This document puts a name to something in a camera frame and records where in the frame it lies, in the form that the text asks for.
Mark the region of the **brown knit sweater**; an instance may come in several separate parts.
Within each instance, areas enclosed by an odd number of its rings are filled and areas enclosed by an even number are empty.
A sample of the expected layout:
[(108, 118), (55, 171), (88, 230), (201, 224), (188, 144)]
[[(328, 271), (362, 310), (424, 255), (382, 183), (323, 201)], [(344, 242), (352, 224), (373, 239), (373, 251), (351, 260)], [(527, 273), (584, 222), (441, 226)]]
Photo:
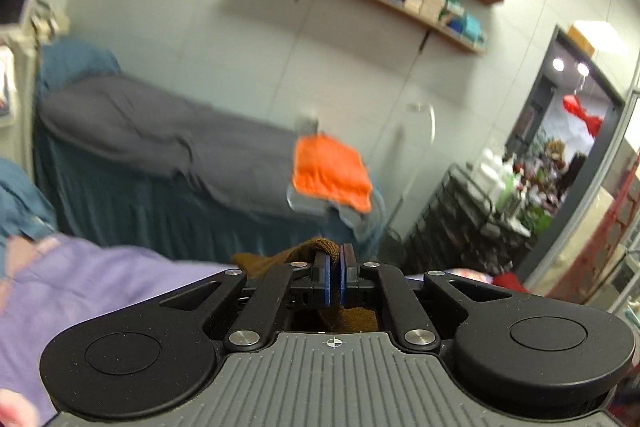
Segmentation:
[[(250, 279), (260, 279), (276, 265), (294, 261), (311, 262), (316, 254), (327, 254), (331, 267), (334, 268), (340, 260), (340, 245), (331, 239), (315, 237), (271, 257), (237, 253), (232, 257), (232, 262), (246, 272)], [(331, 333), (370, 333), (378, 329), (375, 313), (364, 308), (326, 307), (320, 309), (319, 317), (326, 331)]]

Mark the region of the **grey folded cloth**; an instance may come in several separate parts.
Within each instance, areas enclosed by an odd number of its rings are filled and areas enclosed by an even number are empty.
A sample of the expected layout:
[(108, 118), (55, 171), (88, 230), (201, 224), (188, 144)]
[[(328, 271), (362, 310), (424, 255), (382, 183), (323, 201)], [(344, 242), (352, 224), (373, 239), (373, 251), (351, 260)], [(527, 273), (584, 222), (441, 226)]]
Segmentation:
[(370, 195), (371, 209), (368, 212), (356, 210), (352, 206), (339, 204), (331, 199), (303, 195), (292, 183), (288, 184), (286, 189), (286, 201), (288, 207), (303, 215), (326, 217), (331, 211), (335, 211), (359, 243), (378, 241), (383, 235), (386, 205), (382, 193), (377, 188), (374, 188)]

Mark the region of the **orange folded towel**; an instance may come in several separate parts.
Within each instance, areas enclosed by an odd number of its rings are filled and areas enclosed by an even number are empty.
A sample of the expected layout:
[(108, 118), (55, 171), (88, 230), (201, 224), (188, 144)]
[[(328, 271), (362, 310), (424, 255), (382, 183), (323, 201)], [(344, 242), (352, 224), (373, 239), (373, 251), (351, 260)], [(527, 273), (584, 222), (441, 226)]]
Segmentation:
[(358, 150), (331, 135), (297, 139), (291, 181), (299, 194), (371, 211), (373, 185)]

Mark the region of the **grey blanket on far bed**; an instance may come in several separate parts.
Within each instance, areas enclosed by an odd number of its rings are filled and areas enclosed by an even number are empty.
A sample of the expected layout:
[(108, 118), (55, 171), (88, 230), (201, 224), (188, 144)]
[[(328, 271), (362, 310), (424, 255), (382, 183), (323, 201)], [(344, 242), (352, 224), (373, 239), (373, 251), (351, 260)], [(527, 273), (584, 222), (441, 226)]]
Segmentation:
[(45, 95), (38, 115), (55, 138), (193, 190), (233, 210), (314, 221), (286, 193), (296, 134), (122, 76), (96, 76)]

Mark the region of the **purple floral bed sheet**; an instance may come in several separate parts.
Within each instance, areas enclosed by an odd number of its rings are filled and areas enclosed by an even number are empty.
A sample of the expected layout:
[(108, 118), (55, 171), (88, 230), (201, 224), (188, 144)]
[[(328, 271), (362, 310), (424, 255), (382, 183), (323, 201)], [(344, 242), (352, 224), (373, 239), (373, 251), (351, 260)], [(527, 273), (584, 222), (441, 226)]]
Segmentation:
[(228, 268), (63, 234), (9, 237), (1, 262), (1, 424), (41, 426), (54, 415), (39, 361), (58, 333)]

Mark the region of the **teal blue blanket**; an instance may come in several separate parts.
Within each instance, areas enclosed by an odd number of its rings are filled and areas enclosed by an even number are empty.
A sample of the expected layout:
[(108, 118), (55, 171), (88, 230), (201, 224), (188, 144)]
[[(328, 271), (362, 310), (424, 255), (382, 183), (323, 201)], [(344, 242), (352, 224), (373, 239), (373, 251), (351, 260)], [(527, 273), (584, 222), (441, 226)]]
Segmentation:
[(9, 271), (9, 238), (38, 242), (58, 231), (50, 202), (29, 180), (27, 173), (9, 159), (1, 159), (1, 277)]

